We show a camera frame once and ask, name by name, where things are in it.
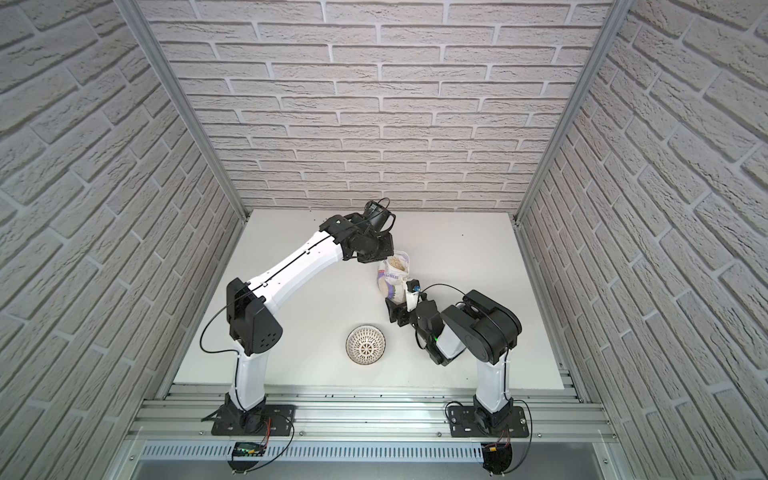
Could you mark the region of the white oats bag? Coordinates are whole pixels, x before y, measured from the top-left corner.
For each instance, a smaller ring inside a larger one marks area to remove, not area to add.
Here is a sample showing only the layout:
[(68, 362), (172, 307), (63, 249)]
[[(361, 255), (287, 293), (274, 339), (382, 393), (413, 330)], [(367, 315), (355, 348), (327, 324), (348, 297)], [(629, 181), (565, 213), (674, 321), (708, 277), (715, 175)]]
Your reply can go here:
[(410, 257), (404, 251), (379, 262), (377, 286), (380, 293), (396, 304), (405, 302), (406, 282), (410, 279)]

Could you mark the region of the patterned white breakfast bowl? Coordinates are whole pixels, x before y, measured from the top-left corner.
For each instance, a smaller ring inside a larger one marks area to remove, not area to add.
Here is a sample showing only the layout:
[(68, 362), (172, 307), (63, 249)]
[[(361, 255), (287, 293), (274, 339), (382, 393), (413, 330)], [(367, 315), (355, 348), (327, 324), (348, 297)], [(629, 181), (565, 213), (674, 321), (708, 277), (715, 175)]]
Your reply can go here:
[(357, 365), (372, 365), (384, 355), (386, 338), (383, 332), (373, 325), (361, 325), (354, 328), (347, 336), (345, 351), (348, 358)]

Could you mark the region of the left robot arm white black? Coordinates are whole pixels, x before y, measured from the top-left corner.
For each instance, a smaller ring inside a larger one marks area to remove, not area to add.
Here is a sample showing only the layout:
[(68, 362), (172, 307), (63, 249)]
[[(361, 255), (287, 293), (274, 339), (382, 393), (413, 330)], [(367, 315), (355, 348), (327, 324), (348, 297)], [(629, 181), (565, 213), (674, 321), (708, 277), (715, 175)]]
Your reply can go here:
[(231, 388), (220, 408), (221, 420), (229, 424), (226, 431), (256, 432), (264, 422), (268, 352), (283, 334), (276, 318), (282, 304), (337, 262), (367, 264), (391, 256), (395, 221), (396, 215), (383, 200), (371, 200), (360, 213), (326, 219), (307, 242), (263, 274), (229, 282), (226, 320), (236, 363)]

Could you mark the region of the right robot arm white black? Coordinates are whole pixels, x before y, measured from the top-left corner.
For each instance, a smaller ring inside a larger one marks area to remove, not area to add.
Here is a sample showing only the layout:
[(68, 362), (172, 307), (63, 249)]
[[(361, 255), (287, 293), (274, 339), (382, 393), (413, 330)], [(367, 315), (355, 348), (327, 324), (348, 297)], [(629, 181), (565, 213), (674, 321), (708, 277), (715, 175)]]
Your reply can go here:
[(513, 412), (507, 387), (508, 353), (517, 346), (522, 323), (508, 308), (477, 290), (439, 310), (421, 291), (397, 303), (385, 300), (389, 321), (414, 329), (417, 346), (439, 366), (468, 352), (477, 360), (474, 424), (486, 435), (503, 432)]

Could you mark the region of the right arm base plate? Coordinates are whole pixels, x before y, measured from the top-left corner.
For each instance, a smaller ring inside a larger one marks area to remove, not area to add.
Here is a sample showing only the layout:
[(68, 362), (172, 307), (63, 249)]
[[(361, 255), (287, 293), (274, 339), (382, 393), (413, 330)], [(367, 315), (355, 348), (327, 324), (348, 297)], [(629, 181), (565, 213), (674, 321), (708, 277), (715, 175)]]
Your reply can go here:
[(512, 406), (494, 426), (483, 426), (474, 407), (451, 405), (447, 408), (447, 418), (452, 438), (525, 439), (531, 436), (526, 412), (520, 406)]

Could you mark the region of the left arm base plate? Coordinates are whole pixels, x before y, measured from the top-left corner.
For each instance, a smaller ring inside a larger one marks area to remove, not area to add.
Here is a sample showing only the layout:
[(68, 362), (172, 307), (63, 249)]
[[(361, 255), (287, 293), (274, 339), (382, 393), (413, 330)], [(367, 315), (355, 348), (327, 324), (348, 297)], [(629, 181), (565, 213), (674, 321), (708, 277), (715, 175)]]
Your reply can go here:
[(290, 437), (294, 414), (293, 405), (266, 405), (250, 412), (222, 405), (211, 417), (211, 434), (227, 437)]

